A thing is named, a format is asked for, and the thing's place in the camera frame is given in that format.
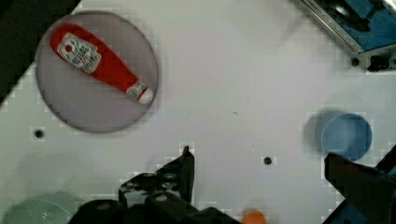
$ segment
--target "black object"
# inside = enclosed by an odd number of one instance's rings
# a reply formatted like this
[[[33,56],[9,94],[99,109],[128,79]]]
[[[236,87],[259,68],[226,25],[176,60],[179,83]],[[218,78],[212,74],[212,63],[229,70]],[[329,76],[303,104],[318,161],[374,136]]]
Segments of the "black object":
[[[394,149],[390,156],[395,158]],[[384,173],[389,168],[384,162],[378,165],[376,169],[329,153],[325,159],[325,177],[370,223],[395,224],[396,176]]]
[[[181,199],[190,203],[194,184],[195,158],[189,147],[184,147],[183,154],[169,162],[156,173],[143,173],[123,183],[119,189],[119,200],[127,206],[125,194],[143,190],[150,194],[155,191],[173,190]]]
[[[369,32],[369,20],[361,18],[345,0],[321,0],[329,14],[340,22],[361,32]]]
[[[199,211],[175,194],[164,192],[147,197],[144,204],[125,209],[112,200],[82,205],[69,224],[239,224],[220,210],[209,207]]]
[[[0,103],[33,62],[43,34],[79,0],[0,0]]]
[[[384,56],[373,56],[370,58],[370,66],[367,68],[369,72],[378,72],[390,67],[389,58]]]
[[[239,224],[216,208],[199,211],[191,205],[194,157],[185,147],[182,156],[156,173],[144,173],[121,185],[119,201],[97,200],[82,205],[70,224]],[[180,185],[176,194],[167,192]],[[142,190],[144,203],[128,208],[125,193]]]
[[[393,167],[396,166],[396,146],[376,165],[375,169],[382,173],[389,173]],[[366,218],[359,212],[355,206],[347,200],[341,202],[340,205],[329,215],[329,217],[323,222],[323,224],[339,223],[340,219],[344,221],[350,221],[353,219],[356,223],[362,224],[361,220]]]

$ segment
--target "white bottle cap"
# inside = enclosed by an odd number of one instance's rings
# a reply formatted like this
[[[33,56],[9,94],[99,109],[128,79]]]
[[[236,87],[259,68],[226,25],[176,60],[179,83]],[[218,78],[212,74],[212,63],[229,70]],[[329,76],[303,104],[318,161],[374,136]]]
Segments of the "white bottle cap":
[[[154,93],[151,89],[147,88],[139,98],[139,103],[142,105],[147,105],[151,103],[152,98],[154,97]]]

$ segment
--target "hole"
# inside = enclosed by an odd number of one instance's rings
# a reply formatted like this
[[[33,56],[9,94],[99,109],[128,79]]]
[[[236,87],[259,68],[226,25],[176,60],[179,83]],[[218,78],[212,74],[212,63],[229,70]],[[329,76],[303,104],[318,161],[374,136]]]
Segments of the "hole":
[[[212,224],[221,224],[222,220],[219,217],[214,217],[212,218],[212,220],[210,221]]]
[[[66,50],[66,52],[72,51],[72,47],[70,45],[67,45],[66,47],[64,47],[64,49]]]
[[[270,164],[272,164],[272,160],[271,160],[271,158],[269,158],[269,157],[265,157],[264,160],[263,160],[263,162],[264,162],[265,165],[270,165]]]
[[[353,58],[353,59],[351,60],[351,64],[352,64],[352,66],[356,67],[356,66],[359,66],[360,61],[359,61],[359,59],[357,59],[357,58]]]
[[[43,130],[35,130],[35,137],[36,138],[43,138],[44,137],[44,131]]]

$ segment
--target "ketchup bottle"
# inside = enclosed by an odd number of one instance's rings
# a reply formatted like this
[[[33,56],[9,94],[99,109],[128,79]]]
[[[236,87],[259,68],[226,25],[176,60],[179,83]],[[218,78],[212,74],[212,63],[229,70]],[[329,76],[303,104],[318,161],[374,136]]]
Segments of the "ketchup bottle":
[[[57,27],[51,36],[52,50],[84,73],[105,82],[146,105],[153,92],[123,64],[100,39],[71,23]]]

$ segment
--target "blue bowl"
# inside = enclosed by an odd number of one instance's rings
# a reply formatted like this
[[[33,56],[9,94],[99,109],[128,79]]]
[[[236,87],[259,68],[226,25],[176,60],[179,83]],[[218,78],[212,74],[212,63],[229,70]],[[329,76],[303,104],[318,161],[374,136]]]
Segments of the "blue bowl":
[[[315,139],[326,153],[335,152],[356,161],[370,148],[373,134],[369,123],[361,116],[331,111],[318,120]]]

